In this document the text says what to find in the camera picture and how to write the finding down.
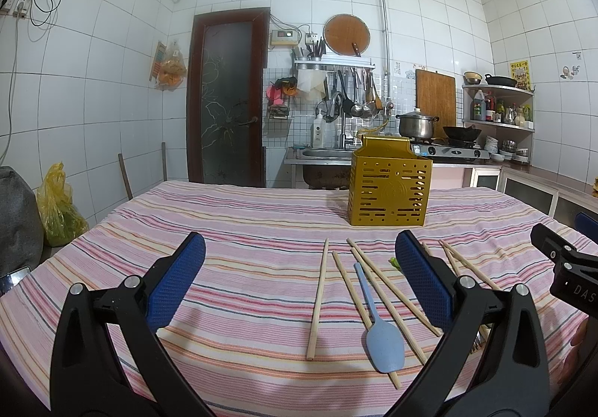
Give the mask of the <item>wooden chopstick long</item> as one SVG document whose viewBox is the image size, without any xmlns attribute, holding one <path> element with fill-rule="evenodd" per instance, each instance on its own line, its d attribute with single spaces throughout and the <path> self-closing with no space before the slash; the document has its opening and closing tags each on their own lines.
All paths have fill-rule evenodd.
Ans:
<svg viewBox="0 0 598 417">
<path fill-rule="evenodd" d="M 363 260 L 368 264 L 368 266 L 373 270 L 373 272 L 384 282 L 386 287 L 389 288 L 399 298 L 409 310 L 410 312 L 422 323 L 424 324 L 433 334 L 440 337 L 441 331 L 433 326 L 428 318 L 424 315 L 424 313 L 419 310 L 408 297 L 395 285 L 392 281 L 377 267 L 377 265 L 363 252 L 363 250 L 355 243 L 351 238 L 347 238 L 346 242 L 352 247 L 353 251 L 356 251 Z"/>
</svg>

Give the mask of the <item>wooden chopstick pair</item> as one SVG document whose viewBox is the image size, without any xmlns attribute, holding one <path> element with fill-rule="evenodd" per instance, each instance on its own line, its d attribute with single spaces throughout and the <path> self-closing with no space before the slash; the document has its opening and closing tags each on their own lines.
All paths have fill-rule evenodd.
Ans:
<svg viewBox="0 0 598 417">
<path fill-rule="evenodd" d="M 461 273 L 460 273 L 460 269 L 459 266 L 456 262 L 456 259 L 454 258 L 452 251 L 446 246 L 446 244 L 441 244 L 442 248 L 445 252 L 445 255 L 447 257 L 447 260 L 455 274 L 456 277 L 461 277 Z"/>
</svg>

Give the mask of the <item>light blue silicone spatula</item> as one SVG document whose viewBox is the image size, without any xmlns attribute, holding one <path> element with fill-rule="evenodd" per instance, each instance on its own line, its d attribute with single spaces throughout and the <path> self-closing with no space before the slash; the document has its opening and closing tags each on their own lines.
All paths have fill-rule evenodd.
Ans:
<svg viewBox="0 0 598 417">
<path fill-rule="evenodd" d="M 366 335 L 370 359 L 379 373 L 390 374 L 399 371 L 404 365 L 403 336 L 397 327 L 379 316 L 362 264 L 355 262 L 354 270 L 372 318 L 372 326 Z"/>
</svg>

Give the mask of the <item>green frog-handled utensil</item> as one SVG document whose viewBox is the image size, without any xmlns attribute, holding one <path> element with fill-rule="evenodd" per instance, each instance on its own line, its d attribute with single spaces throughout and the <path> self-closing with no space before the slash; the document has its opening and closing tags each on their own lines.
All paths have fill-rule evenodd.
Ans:
<svg viewBox="0 0 598 417">
<path fill-rule="evenodd" d="M 401 273 L 403 273 L 403 270 L 401 269 L 400 264 L 398 263 L 398 261 L 396 260 L 395 257 L 392 257 L 389 259 L 389 263 L 398 271 L 400 271 Z"/>
</svg>

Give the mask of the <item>black wok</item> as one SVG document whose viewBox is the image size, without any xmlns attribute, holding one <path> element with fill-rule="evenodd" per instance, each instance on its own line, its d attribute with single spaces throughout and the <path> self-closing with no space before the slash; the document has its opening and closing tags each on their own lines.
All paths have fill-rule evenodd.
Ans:
<svg viewBox="0 0 598 417">
<path fill-rule="evenodd" d="M 443 127 L 443 131 L 450 141 L 458 143 L 475 143 L 480 136 L 480 129 L 469 127 Z"/>
</svg>

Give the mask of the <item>gas stove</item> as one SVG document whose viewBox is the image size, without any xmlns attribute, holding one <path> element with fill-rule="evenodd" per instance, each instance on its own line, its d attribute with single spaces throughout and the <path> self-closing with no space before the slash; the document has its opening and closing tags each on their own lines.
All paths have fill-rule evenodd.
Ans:
<svg viewBox="0 0 598 417">
<path fill-rule="evenodd" d="M 490 158 L 490 153 L 488 151 L 468 147 L 411 142 L 410 148 L 413 151 L 413 154 L 416 154 L 417 156 L 433 159 L 453 159 L 465 162 L 486 161 Z"/>
</svg>

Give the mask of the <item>yellow plastic bag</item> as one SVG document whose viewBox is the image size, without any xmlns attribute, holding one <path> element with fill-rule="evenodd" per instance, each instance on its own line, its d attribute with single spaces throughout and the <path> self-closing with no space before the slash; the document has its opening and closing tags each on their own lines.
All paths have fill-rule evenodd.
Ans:
<svg viewBox="0 0 598 417">
<path fill-rule="evenodd" d="M 47 170 L 36 199 L 44 235 L 51 247 L 68 245 L 88 231 L 89 224 L 73 203 L 73 190 L 66 181 L 62 162 Z"/>
</svg>

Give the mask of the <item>dark grey bag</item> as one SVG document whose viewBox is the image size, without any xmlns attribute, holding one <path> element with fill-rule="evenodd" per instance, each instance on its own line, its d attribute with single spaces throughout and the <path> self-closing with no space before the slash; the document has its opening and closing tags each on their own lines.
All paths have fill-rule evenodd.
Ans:
<svg viewBox="0 0 598 417">
<path fill-rule="evenodd" d="M 23 268 L 35 269 L 44 250 L 44 227 L 36 195 L 9 166 L 1 167 L 1 277 Z"/>
</svg>

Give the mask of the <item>steel cooking pot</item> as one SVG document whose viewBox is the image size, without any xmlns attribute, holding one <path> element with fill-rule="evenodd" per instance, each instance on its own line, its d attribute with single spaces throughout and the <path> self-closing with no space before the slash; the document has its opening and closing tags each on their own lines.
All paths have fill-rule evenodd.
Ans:
<svg viewBox="0 0 598 417">
<path fill-rule="evenodd" d="M 402 137 L 422 141 L 430 141 L 434 137 L 435 124 L 439 117 L 431 117 L 421 113 L 418 108 L 414 111 L 398 114 L 398 131 Z"/>
</svg>

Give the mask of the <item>rectangular wooden cutting board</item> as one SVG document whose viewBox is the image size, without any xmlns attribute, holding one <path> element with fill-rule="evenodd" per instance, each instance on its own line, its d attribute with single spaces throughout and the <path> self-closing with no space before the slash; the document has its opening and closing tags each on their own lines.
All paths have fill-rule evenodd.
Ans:
<svg viewBox="0 0 598 417">
<path fill-rule="evenodd" d="M 447 139 L 444 127 L 456 126 L 456 85 L 452 76 L 416 70 L 416 107 L 429 117 L 439 117 L 436 139 Z"/>
</svg>

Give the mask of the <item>yellow perforated utensil holder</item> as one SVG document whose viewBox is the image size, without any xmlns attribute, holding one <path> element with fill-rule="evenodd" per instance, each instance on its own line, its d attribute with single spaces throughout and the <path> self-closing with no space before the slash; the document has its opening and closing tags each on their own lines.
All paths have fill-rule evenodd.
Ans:
<svg viewBox="0 0 598 417">
<path fill-rule="evenodd" d="M 431 160 L 413 153 L 406 138 L 366 136 L 353 151 L 348 218 L 353 226 L 425 223 Z"/>
</svg>

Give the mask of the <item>pink striped tablecloth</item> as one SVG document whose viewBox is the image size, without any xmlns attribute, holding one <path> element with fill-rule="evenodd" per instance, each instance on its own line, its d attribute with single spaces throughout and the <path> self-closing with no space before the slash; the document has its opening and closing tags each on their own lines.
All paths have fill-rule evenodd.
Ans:
<svg viewBox="0 0 598 417">
<path fill-rule="evenodd" d="M 417 227 L 353 226 L 348 199 L 349 193 L 339 191 L 167 181 L 122 204 L 2 297 L 1 346 L 16 372 L 2 384 L 2 414 L 60 416 L 51 410 L 51 360 L 61 311 L 74 283 L 89 290 L 117 287 L 129 275 L 144 275 L 157 259 L 171 256 L 192 232 L 205 240 L 205 261 L 170 324 L 157 336 L 212 410 L 210 416 L 390 416 L 388 410 L 424 364 L 404 343 L 401 370 L 382 374 L 374 367 L 367 331 L 333 260 L 336 251 L 372 321 L 347 238 L 424 315 L 406 276 L 389 263 L 396 258 L 396 237 L 404 230 L 452 272 L 441 240 L 501 290 L 524 284 L 540 321 L 549 377 L 582 318 L 596 314 L 597 304 L 569 305 L 551 294 L 554 264 L 530 236 L 536 224 L 544 224 L 579 252 L 597 257 L 596 243 L 513 197 L 486 188 L 432 191 L 425 223 Z M 317 345 L 314 360 L 308 361 L 326 240 Z M 433 334 L 370 270 L 428 360 L 442 330 L 438 328 L 440 337 Z M 108 331 L 133 390 L 148 397 L 120 328 Z M 595 386 L 564 407 L 550 401 L 546 415 L 575 412 L 596 414 Z"/>
</svg>

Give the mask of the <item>steel sink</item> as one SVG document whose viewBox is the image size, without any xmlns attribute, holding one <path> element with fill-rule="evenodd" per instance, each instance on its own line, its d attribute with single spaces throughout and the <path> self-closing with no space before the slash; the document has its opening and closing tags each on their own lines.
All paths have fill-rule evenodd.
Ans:
<svg viewBox="0 0 598 417">
<path fill-rule="evenodd" d="M 293 188 L 348 189 L 352 150 L 288 148 L 284 164 L 290 169 Z"/>
</svg>

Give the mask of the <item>white soap bottle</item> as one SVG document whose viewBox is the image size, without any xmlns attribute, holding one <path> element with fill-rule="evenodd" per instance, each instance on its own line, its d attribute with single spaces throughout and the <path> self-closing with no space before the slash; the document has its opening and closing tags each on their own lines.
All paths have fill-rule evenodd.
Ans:
<svg viewBox="0 0 598 417">
<path fill-rule="evenodd" d="M 321 112 L 316 114 L 316 117 L 313 120 L 312 123 L 312 139 L 311 139 L 311 145 L 313 149 L 322 149 L 323 145 L 324 145 L 324 140 L 323 140 L 323 131 L 324 131 L 324 124 L 326 122 L 323 119 L 323 116 L 321 114 Z"/>
</svg>

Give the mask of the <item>round wooden board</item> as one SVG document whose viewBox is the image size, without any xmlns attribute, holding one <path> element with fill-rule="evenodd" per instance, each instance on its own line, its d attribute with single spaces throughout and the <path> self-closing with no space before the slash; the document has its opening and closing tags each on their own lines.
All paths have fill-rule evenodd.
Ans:
<svg viewBox="0 0 598 417">
<path fill-rule="evenodd" d="M 371 34 L 366 23 L 348 13 L 336 14 L 324 24 L 326 45 L 342 56 L 362 56 L 369 47 Z"/>
</svg>

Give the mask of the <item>hanging orange snack bag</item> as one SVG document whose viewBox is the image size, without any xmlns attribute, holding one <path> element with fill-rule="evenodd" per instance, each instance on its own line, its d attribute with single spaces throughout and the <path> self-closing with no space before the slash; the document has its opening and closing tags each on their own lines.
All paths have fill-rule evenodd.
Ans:
<svg viewBox="0 0 598 417">
<path fill-rule="evenodd" d="M 161 90 L 174 90 L 187 78 L 188 70 L 178 41 L 174 40 L 166 49 L 160 63 L 156 86 Z"/>
</svg>

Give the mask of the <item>dark brown glass door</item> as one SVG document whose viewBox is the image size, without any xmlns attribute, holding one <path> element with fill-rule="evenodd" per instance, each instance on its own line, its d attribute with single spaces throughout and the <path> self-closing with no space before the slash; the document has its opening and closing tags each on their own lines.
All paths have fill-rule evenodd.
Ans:
<svg viewBox="0 0 598 417">
<path fill-rule="evenodd" d="M 198 14 L 187 85 L 188 180 L 266 185 L 262 147 L 268 7 Z"/>
</svg>

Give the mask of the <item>water heater control box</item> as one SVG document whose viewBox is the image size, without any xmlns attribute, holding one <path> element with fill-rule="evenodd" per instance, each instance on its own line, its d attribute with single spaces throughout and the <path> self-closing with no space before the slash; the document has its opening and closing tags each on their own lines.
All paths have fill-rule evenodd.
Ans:
<svg viewBox="0 0 598 417">
<path fill-rule="evenodd" d="M 272 30 L 271 32 L 272 47 L 295 47 L 298 46 L 299 41 L 299 30 Z"/>
</svg>

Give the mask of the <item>corner wall shelf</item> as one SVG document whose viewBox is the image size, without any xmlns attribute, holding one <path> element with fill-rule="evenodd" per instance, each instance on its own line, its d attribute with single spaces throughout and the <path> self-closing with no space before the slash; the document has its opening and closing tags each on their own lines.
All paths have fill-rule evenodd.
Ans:
<svg viewBox="0 0 598 417">
<path fill-rule="evenodd" d="M 506 162 L 530 165 L 535 132 L 534 92 L 506 85 L 462 85 L 464 127 L 476 127 L 478 142 L 504 150 Z"/>
</svg>

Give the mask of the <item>yellow wall poster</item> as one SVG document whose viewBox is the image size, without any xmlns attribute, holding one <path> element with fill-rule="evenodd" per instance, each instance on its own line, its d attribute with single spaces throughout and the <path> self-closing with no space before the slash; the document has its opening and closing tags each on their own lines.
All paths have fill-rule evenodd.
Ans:
<svg viewBox="0 0 598 417">
<path fill-rule="evenodd" d="M 516 87 L 522 90 L 531 91 L 531 79 L 529 63 L 524 61 L 512 62 L 509 64 L 511 77 L 516 81 Z"/>
</svg>

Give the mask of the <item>wooden stick against wall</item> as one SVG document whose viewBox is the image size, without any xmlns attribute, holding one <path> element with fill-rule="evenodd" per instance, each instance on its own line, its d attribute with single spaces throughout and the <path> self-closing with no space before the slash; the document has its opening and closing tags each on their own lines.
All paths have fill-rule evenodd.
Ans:
<svg viewBox="0 0 598 417">
<path fill-rule="evenodd" d="M 126 169 L 125 159 L 124 159 L 123 154 L 121 154 L 121 153 L 118 153 L 118 165 L 120 166 L 121 179 L 123 180 L 123 183 L 124 183 L 126 195 L 128 197 L 128 200 L 132 200 L 134 196 L 133 196 L 131 184 L 129 181 L 129 176 L 128 176 L 127 169 Z"/>
</svg>

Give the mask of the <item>wall utensil rack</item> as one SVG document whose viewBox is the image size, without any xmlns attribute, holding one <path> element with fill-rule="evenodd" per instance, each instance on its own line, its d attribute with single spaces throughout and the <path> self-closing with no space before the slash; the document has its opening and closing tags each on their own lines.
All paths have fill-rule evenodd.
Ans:
<svg viewBox="0 0 598 417">
<path fill-rule="evenodd" d="M 375 64 L 363 56 L 322 55 L 293 59 L 298 89 L 314 97 L 327 121 L 372 118 L 384 110 L 374 78 Z"/>
</svg>

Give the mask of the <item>wall power strip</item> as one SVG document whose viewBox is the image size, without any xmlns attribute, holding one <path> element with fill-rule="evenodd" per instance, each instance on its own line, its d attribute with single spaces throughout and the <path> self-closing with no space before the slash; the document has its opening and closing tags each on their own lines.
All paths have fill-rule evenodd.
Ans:
<svg viewBox="0 0 598 417">
<path fill-rule="evenodd" d="M 1 0 L 1 15 L 10 15 L 17 18 L 30 16 L 31 0 Z"/>
</svg>

